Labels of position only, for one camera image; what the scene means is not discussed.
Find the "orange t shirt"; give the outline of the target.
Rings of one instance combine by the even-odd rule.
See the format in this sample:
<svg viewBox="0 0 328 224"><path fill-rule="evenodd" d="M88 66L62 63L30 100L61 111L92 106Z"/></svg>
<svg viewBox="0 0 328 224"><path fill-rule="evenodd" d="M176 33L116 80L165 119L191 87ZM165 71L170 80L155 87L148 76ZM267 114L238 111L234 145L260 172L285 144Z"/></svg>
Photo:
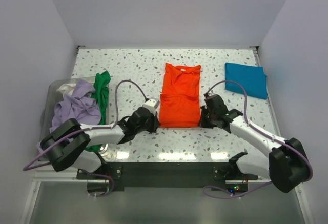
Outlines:
<svg viewBox="0 0 328 224"><path fill-rule="evenodd" d="M165 64L159 111L162 128L198 127L201 116L200 73L200 65Z"/></svg>

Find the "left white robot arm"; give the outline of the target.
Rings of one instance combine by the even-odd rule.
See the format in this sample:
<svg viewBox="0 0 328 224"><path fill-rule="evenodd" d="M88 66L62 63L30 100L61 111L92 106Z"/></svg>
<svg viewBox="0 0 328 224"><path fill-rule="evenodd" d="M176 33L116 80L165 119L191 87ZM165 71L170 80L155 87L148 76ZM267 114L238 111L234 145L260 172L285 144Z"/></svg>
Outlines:
<svg viewBox="0 0 328 224"><path fill-rule="evenodd" d="M40 148L56 172L75 167L101 179L106 174L105 162L98 152L89 152L86 147L125 144L141 132L155 133L159 126L157 112L145 107L139 107L114 126L85 125L71 118L44 138Z"/></svg>

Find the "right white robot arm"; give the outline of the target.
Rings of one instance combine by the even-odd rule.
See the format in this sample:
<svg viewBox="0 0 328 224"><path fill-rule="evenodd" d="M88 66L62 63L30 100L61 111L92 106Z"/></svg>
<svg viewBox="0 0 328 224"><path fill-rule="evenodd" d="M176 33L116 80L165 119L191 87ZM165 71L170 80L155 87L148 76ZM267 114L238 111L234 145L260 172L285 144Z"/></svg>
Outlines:
<svg viewBox="0 0 328 224"><path fill-rule="evenodd" d="M204 101L200 127L223 129L263 154L258 159L247 159L246 152L231 157L228 173L233 179L241 179L245 174L256 175L269 179L278 190L288 193L312 178L313 169L299 140L269 133L248 121L244 113L236 109L229 110L217 94L205 94Z"/></svg>

